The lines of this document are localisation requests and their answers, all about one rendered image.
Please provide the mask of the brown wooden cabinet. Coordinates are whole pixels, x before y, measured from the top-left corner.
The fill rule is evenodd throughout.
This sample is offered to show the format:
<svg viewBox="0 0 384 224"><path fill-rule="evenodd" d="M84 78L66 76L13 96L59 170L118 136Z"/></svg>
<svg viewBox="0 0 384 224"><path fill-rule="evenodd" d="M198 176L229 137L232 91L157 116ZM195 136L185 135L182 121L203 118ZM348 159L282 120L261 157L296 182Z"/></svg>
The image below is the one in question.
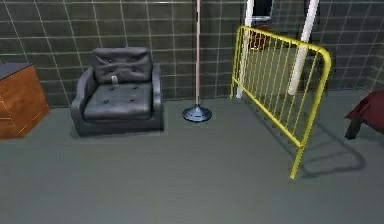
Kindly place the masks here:
<svg viewBox="0 0 384 224"><path fill-rule="evenodd" d="M24 137L49 111L32 63L0 65L0 140Z"/></svg>

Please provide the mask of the floor lamp with round base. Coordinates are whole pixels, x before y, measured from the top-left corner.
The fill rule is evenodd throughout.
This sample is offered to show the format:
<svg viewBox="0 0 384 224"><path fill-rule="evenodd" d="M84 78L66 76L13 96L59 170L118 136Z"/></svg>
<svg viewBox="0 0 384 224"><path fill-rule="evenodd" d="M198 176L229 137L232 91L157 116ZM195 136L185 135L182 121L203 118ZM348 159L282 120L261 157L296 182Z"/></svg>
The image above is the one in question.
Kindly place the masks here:
<svg viewBox="0 0 384 224"><path fill-rule="evenodd" d="M195 63L195 105L186 108L182 115L189 122L202 123L212 118L212 112L200 105L200 32L201 0L196 0L196 63Z"/></svg>

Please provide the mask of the white easel frame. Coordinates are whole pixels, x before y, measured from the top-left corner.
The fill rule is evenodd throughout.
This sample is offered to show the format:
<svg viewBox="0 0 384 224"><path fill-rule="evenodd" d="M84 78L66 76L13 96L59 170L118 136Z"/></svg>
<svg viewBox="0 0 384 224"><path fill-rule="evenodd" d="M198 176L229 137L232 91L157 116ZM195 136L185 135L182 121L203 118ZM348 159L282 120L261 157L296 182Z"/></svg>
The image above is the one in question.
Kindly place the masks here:
<svg viewBox="0 0 384 224"><path fill-rule="evenodd" d="M247 0L247 7L246 7L246 14L245 14L245 25L247 27L251 26L252 17L253 17L253 8L254 8L254 1L255 0ZM316 18L317 9L319 5L320 0L310 0L307 15L305 19L305 23L303 26L302 34L301 34L301 41L302 42L308 42L309 37L312 32L313 24ZM242 56L240 64L244 65L247 62L247 56L248 56L248 49L249 49L249 39L250 39L250 32L246 31L244 33L243 37L243 46L242 46ZM298 50L297 57L295 59L294 69L292 72L291 81L288 87L288 94L289 95L295 95L297 92L297 88L299 85L299 78L300 78L300 69L302 68L304 64L304 59L307 55L308 49L304 46L300 46Z"/></svg>

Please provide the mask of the yellow metal barrier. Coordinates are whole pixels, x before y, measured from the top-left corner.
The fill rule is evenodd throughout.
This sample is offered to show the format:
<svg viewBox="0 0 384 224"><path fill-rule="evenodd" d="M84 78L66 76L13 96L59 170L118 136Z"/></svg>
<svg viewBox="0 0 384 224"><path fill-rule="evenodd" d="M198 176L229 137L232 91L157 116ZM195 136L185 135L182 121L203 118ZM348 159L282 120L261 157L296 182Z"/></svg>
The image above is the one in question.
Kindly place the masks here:
<svg viewBox="0 0 384 224"><path fill-rule="evenodd" d="M240 64L243 37L250 32L247 62ZM300 46L308 49L295 95L288 87ZM248 99L295 146L290 177L295 178L332 67L323 47L269 31L237 29L230 96Z"/></svg>

